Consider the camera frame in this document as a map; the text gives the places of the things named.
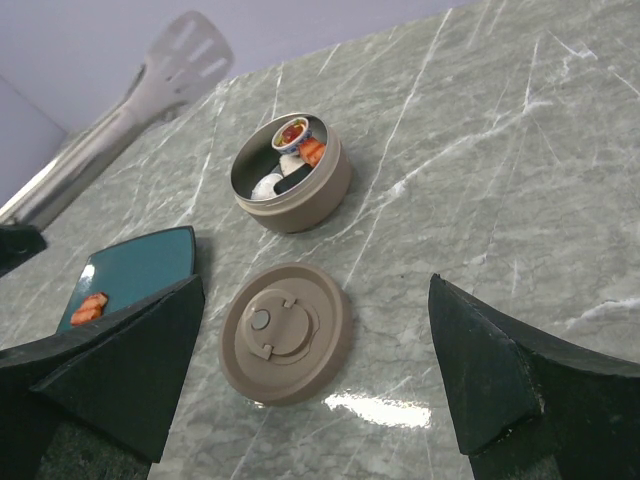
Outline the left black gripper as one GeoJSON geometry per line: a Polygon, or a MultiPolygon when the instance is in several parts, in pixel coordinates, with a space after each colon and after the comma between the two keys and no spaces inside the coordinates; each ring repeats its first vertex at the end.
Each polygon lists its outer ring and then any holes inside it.
{"type": "Polygon", "coordinates": [[[0,227],[0,275],[13,271],[47,248],[41,232],[31,225],[0,227]]]}

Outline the pork belly piece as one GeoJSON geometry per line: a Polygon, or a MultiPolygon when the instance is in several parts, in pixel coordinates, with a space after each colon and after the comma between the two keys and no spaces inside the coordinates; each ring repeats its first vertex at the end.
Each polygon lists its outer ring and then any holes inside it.
{"type": "Polygon", "coordinates": [[[325,150],[326,145],[318,141],[314,137],[310,137],[309,139],[305,140],[298,147],[299,156],[312,168],[315,168],[316,165],[320,162],[325,153],[325,150]]]}
{"type": "Polygon", "coordinates": [[[108,300],[109,297],[104,292],[86,297],[80,307],[72,314],[70,324],[76,327],[99,318],[108,300]]]}

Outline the metal tongs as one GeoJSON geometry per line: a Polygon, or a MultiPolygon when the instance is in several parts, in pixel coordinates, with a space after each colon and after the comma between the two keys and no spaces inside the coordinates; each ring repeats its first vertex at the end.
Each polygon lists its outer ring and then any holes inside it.
{"type": "Polygon", "coordinates": [[[124,97],[1,207],[1,223],[46,228],[141,134],[176,119],[214,89],[234,60],[203,13],[174,19],[147,50],[124,97]]]}

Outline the plain white rice block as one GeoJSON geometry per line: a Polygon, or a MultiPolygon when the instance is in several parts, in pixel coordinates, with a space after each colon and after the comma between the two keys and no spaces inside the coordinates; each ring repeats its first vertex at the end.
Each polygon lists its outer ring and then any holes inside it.
{"type": "Polygon", "coordinates": [[[306,162],[298,155],[285,154],[279,158],[279,167],[284,177],[294,173],[304,166],[306,162]]]}

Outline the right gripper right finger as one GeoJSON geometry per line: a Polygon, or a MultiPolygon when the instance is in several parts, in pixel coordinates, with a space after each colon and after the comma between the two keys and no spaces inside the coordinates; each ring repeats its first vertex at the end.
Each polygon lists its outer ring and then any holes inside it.
{"type": "Polygon", "coordinates": [[[428,311],[475,478],[638,478],[638,364],[534,328],[438,274],[428,311]]]}

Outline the small bowl with red food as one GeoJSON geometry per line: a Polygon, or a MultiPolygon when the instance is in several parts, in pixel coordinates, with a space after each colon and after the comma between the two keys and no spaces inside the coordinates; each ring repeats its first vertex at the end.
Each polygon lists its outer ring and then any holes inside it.
{"type": "Polygon", "coordinates": [[[271,147],[280,154],[296,154],[300,145],[312,136],[309,120],[299,116],[287,121],[273,135],[271,147]]]}

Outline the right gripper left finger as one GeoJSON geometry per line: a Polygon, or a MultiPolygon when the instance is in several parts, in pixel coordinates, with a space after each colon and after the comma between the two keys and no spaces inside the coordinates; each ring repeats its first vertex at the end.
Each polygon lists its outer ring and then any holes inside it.
{"type": "Polygon", "coordinates": [[[204,305],[193,275],[2,350],[2,478],[146,478],[163,455],[204,305]]]}

